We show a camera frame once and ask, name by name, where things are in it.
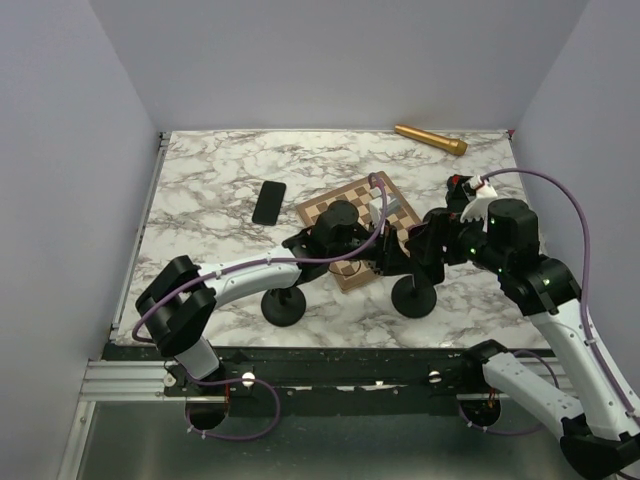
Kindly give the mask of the aluminium rail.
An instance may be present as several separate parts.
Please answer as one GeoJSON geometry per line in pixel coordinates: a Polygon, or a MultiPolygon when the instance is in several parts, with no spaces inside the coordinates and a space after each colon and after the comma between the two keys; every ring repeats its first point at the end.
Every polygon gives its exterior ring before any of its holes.
{"type": "Polygon", "coordinates": [[[282,416],[376,416],[427,414],[456,415],[465,409],[497,412],[509,396],[499,391],[466,391],[453,383],[452,370],[431,383],[411,384],[387,380],[368,383],[335,383],[326,377],[301,382],[291,375],[302,366],[269,364],[276,377],[267,377],[260,365],[229,365],[227,372],[240,381],[205,386],[188,381],[182,367],[159,361],[92,361],[80,389],[86,402],[171,402],[203,411],[206,415],[266,418],[280,409],[282,416]]]}

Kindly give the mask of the red black knob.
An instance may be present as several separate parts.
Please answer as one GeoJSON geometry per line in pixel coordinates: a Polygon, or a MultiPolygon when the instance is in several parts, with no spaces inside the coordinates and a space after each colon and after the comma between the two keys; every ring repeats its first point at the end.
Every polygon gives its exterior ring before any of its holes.
{"type": "Polygon", "coordinates": [[[447,181],[447,187],[450,191],[454,190],[460,181],[459,175],[452,175],[447,181]]]}

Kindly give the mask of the black mounting base plate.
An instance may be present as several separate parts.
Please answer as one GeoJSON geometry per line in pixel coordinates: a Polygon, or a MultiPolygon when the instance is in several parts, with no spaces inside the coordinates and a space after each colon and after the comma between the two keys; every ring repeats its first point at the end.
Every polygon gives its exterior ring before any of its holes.
{"type": "MultiPolygon", "coordinates": [[[[220,369],[215,380],[234,378],[227,372],[229,365],[260,365],[267,377],[278,374],[271,362],[302,366],[291,375],[301,382],[326,377],[335,383],[368,383],[387,380],[394,384],[411,384],[419,379],[436,383],[445,378],[445,369],[452,370],[453,383],[466,391],[491,392],[483,380],[479,363],[464,349],[358,349],[358,348],[285,348],[285,347],[220,347],[217,354],[220,369]]],[[[163,359],[151,347],[122,347],[109,344],[102,361],[176,361],[163,359]]]]}

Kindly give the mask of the gold microphone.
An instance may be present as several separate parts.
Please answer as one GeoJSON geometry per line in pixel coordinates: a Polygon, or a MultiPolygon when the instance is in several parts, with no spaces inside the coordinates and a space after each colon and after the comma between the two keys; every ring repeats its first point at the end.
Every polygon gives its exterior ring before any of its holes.
{"type": "Polygon", "coordinates": [[[461,139],[438,135],[408,125],[396,124],[394,131],[403,137],[438,148],[454,156],[464,155],[468,148],[468,144],[461,139]]]}

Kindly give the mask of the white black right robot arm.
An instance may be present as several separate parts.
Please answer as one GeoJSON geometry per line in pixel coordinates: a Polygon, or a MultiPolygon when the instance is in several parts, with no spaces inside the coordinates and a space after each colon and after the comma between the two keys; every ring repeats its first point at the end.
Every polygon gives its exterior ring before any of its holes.
{"type": "Polygon", "coordinates": [[[585,479],[621,474],[639,460],[639,400],[624,405],[629,385],[602,366],[609,355],[582,314],[585,294],[568,267],[541,253],[538,217],[522,200],[498,199],[482,220],[465,222],[445,208],[427,213],[410,230],[412,259],[442,282],[444,268],[466,261],[497,276],[501,291],[542,334],[575,393],[567,395],[523,366],[494,340],[467,349],[460,379],[469,390],[488,386],[507,394],[559,441],[572,468],[585,479]]]}

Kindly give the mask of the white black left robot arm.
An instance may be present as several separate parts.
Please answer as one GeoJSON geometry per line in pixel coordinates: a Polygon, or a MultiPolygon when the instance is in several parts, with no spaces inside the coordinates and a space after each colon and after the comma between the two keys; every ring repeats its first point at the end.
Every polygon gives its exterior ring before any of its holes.
{"type": "Polygon", "coordinates": [[[264,318],[287,327],[306,311],[301,286],[324,276],[334,263],[368,263],[382,276],[408,273],[409,258],[388,219],[398,208],[391,195],[375,198],[368,204],[370,222],[362,225],[355,205],[336,200],[313,225],[262,255],[207,267],[187,255],[174,258],[135,302],[149,333],[146,342],[175,359],[197,393],[214,393],[221,385],[221,361],[203,336],[212,313],[261,294],[264,318]]]}

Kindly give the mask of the wooden chessboard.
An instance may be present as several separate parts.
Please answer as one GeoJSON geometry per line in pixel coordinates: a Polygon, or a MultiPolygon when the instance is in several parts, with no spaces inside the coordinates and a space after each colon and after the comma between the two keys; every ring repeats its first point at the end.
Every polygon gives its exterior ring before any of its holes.
{"type": "MultiPolygon", "coordinates": [[[[387,195],[397,201],[399,207],[387,216],[387,220],[397,230],[397,236],[402,250],[407,252],[404,243],[408,240],[409,228],[421,222],[421,218],[409,205],[400,190],[388,177],[380,171],[379,177],[385,184],[387,195]]],[[[359,223],[363,227],[368,227],[371,223],[368,204],[373,199],[370,193],[370,186],[366,177],[356,180],[350,184],[334,189],[328,193],[306,200],[296,206],[296,211],[305,226],[315,223],[321,213],[323,213],[331,203],[336,200],[345,200],[353,204],[359,213],[359,223]]],[[[362,261],[341,261],[330,265],[330,272],[343,293],[350,292],[363,287],[377,279],[374,272],[362,261]]]]}

